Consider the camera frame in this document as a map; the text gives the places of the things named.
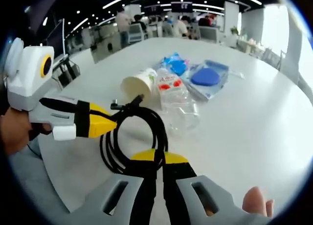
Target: paper cup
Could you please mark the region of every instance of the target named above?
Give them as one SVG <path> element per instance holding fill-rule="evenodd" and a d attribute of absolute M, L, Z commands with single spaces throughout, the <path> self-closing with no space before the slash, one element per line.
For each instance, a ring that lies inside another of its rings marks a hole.
<path fill-rule="evenodd" d="M 144 94 L 144 99 L 140 105 L 148 106 L 154 93 L 156 77 L 157 72 L 148 68 L 135 76 L 125 78 L 122 81 L 121 90 L 126 95 L 128 102 L 131 102 L 136 96 Z"/>

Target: cable connector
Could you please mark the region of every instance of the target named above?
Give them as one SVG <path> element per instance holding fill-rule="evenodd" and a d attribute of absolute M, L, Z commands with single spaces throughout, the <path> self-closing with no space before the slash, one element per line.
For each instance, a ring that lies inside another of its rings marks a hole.
<path fill-rule="evenodd" d="M 139 104 L 143 101 L 143 98 L 145 96 L 143 94 L 138 95 L 135 99 L 133 99 L 132 102 L 130 102 L 127 105 L 118 105 L 117 104 L 117 99 L 113 100 L 111 104 L 111 110 L 123 110 L 126 107 L 132 106 L 132 107 L 137 107 Z"/>

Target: person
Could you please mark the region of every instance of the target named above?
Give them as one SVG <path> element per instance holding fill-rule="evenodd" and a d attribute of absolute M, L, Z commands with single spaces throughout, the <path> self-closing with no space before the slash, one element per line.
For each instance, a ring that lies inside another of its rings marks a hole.
<path fill-rule="evenodd" d="M 187 25 L 189 24 L 189 17 L 183 16 L 180 20 L 177 20 L 174 23 L 174 34 L 176 37 L 189 37 L 190 33 L 188 32 Z"/>
<path fill-rule="evenodd" d="M 135 15 L 135 16 L 134 16 L 134 19 L 135 19 L 135 21 L 132 22 L 132 24 L 139 23 L 139 24 L 141 25 L 142 30 L 143 30 L 144 32 L 147 32 L 147 26 L 146 26 L 146 24 L 141 21 L 142 15 Z"/>
<path fill-rule="evenodd" d="M 210 27 L 211 24 L 210 24 L 209 16 L 205 16 L 204 18 L 199 19 L 198 25 Z"/>
<path fill-rule="evenodd" d="M 47 131 L 49 124 L 43 124 Z M 32 126 L 28 112 L 9 108 L 5 115 L 0 117 L 0 142 L 7 156 L 22 150 L 29 143 L 29 131 Z M 265 201 L 259 187 L 251 188 L 245 195 L 242 209 L 248 213 L 258 213 L 266 217 L 273 216 L 274 200 Z M 205 209 L 208 216 L 212 215 L 209 208 Z"/>
<path fill-rule="evenodd" d="M 122 48 L 125 48 L 128 45 L 128 31 L 129 25 L 131 24 L 131 18 L 125 14 L 123 7 L 118 9 L 115 22 L 117 23 L 117 28 L 121 35 L 121 46 Z"/>

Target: blue object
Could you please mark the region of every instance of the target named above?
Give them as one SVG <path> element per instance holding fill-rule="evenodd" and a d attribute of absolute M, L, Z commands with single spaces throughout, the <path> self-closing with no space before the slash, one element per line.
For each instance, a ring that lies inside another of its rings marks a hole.
<path fill-rule="evenodd" d="M 207 67 L 197 71 L 190 79 L 193 84 L 206 87 L 214 86 L 218 84 L 220 80 L 219 74 Z"/>
<path fill-rule="evenodd" d="M 166 67 L 172 73 L 177 74 L 177 76 L 183 75 L 187 69 L 185 61 L 181 59 L 177 52 L 174 52 L 170 57 L 164 57 L 161 66 Z"/>
<path fill-rule="evenodd" d="M 177 76 L 181 76 L 186 71 L 186 64 L 184 60 L 175 60 L 169 63 L 170 69 Z"/>

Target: ceiling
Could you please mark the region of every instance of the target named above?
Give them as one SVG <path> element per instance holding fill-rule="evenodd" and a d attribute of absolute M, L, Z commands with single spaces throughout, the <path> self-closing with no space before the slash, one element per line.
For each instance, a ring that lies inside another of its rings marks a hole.
<path fill-rule="evenodd" d="M 24 11 L 28 6 L 31 7 L 34 4 L 38 4 L 38 0 L 17 0 L 20 1 L 20 9 Z M 180 1 L 180 0 L 121 0 L 115 4 L 112 4 L 105 9 L 104 6 L 113 2 L 115 0 L 56 0 L 54 4 L 50 7 L 44 17 L 41 17 L 41 21 L 43 22 L 46 17 L 48 17 L 46 21 L 46 25 L 40 25 L 38 31 L 35 33 L 36 41 L 39 42 L 42 39 L 45 39 L 48 34 L 52 31 L 55 26 L 55 22 L 60 19 L 65 19 L 65 35 L 72 32 L 73 29 L 79 25 L 83 20 L 88 18 L 82 25 L 80 25 L 73 33 L 77 33 L 82 30 L 82 27 L 95 26 L 102 22 L 104 19 L 107 20 L 112 17 L 112 15 L 116 14 L 117 8 L 121 7 L 123 4 L 128 5 L 130 3 L 141 4 L 142 11 L 145 6 L 157 4 L 159 1 L 160 4 L 170 3 L 172 1 Z M 184 0 L 191 1 L 196 4 L 206 4 L 217 7 L 224 7 L 225 0 Z M 247 11 L 252 9 L 257 9 L 263 7 L 264 4 L 269 4 L 276 2 L 276 0 L 258 0 L 262 4 L 259 5 L 251 0 L 228 0 L 228 1 L 238 1 L 240 11 Z M 205 6 L 197 6 L 194 8 L 206 10 Z M 217 12 L 221 12 L 221 10 L 217 9 L 209 9 Z"/>

